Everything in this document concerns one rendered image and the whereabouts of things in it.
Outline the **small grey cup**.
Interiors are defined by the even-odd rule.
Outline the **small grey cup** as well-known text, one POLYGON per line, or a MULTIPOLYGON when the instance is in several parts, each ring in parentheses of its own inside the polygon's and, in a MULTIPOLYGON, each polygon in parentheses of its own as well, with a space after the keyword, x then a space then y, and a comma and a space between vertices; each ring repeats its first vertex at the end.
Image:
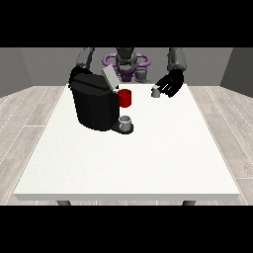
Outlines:
POLYGON ((129 116, 121 116, 119 118, 120 130, 127 131, 131 128, 131 119, 129 116))

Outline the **black coffee machine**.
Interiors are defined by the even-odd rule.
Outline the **black coffee machine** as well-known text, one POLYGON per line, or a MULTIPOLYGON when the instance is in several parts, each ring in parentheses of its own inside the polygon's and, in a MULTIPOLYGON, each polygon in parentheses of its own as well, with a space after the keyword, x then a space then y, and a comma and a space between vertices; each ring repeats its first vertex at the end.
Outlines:
POLYGON ((77 119, 87 128, 98 131, 114 130, 121 134, 133 132, 120 130, 119 91, 113 91, 103 75, 85 76, 84 83, 69 84, 72 92, 77 119))

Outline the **red pod holder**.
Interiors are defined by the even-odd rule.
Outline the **red pod holder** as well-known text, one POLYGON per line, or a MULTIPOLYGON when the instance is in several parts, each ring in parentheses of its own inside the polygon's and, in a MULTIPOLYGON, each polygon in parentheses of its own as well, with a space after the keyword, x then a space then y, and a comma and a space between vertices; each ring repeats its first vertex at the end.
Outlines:
POLYGON ((131 91, 129 89, 121 89, 118 92, 119 106, 127 108, 131 105, 131 91))

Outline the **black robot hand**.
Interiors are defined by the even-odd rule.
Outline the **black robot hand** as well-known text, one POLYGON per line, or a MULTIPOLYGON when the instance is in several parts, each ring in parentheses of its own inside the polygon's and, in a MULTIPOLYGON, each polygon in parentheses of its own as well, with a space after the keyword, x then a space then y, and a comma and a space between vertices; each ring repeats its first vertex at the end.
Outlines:
POLYGON ((89 69, 82 68, 80 66, 75 66, 70 72, 68 83, 69 84, 73 82, 84 83, 85 76, 90 75, 90 74, 91 74, 91 71, 89 69))
POLYGON ((183 86, 184 74, 181 69, 173 69, 167 75, 162 77, 156 86, 160 93, 172 98, 183 86))

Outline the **pale grey machine lid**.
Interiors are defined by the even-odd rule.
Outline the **pale grey machine lid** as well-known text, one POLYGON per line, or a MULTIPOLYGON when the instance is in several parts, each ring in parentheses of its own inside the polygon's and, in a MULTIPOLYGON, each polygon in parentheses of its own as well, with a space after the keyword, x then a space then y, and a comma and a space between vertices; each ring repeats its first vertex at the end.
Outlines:
POLYGON ((102 74, 106 78, 107 82, 109 83, 109 86, 111 87, 112 90, 115 90, 119 84, 120 80, 113 68, 112 65, 108 65, 102 69, 102 74))

